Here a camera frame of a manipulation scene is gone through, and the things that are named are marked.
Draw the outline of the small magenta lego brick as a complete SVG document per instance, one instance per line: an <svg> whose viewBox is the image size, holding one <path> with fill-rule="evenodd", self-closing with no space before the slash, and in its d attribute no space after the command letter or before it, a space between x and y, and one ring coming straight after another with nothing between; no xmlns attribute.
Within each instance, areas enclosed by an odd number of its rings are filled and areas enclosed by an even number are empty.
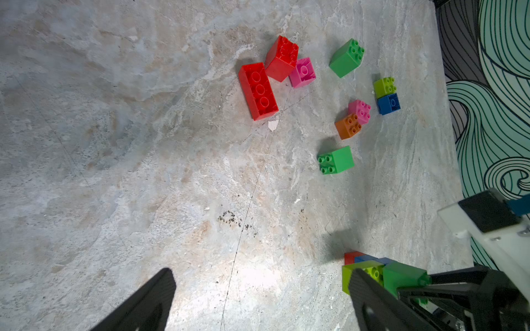
<svg viewBox="0 0 530 331"><path fill-rule="evenodd" d="M348 114L355 114L361 125L368 124L371 118L370 112L371 106L359 99L351 102L348 106Z"/></svg>

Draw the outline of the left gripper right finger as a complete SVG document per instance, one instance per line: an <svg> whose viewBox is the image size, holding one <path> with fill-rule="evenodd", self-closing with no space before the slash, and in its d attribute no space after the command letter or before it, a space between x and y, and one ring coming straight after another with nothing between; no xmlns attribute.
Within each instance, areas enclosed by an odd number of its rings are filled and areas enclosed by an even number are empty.
<svg viewBox="0 0 530 331"><path fill-rule="evenodd" d="M435 329L363 270L353 271L349 292L361 330Z"/></svg>

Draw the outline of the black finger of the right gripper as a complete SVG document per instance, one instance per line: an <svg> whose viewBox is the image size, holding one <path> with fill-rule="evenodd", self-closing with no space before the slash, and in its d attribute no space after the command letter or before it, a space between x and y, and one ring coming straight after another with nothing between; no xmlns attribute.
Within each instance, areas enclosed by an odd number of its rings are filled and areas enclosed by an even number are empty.
<svg viewBox="0 0 530 331"><path fill-rule="evenodd" d="M457 330L435 313L424 309L421 301L434 304L465 330L513 330L509 307L513 303L513 284L501 271L473 267L435 274L432 284L399 288L398 298L434 330Z"/></svg>

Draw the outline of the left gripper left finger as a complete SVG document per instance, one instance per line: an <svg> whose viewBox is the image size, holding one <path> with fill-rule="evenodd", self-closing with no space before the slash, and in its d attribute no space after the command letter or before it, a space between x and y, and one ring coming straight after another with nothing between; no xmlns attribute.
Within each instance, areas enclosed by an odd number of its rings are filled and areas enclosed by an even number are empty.
<svg viewBox="0 0 530 331"><path fill-rule="evenodd" d="M165 330L176 288L172 270L163 268L93 329Z"/></svg>

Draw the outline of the blue lego brick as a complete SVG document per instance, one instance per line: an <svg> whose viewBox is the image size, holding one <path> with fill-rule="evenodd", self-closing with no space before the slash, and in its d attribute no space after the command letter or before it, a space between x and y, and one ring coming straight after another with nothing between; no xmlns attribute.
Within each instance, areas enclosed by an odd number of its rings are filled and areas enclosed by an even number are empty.
<svg viewBox="0 0 530 331"><path fill-rule="evenodd" d="M365 262L365 261L376 261L378 263L383 264L384 266L394 262L394 260L389 259L387 257L377 258L377 257L373 257L371 255L366 255L366 254L364 254L362 252L358 252L358 251L347 252L347 253L344 254L344 264L345 265L351 265L351 264Z"/></svg>

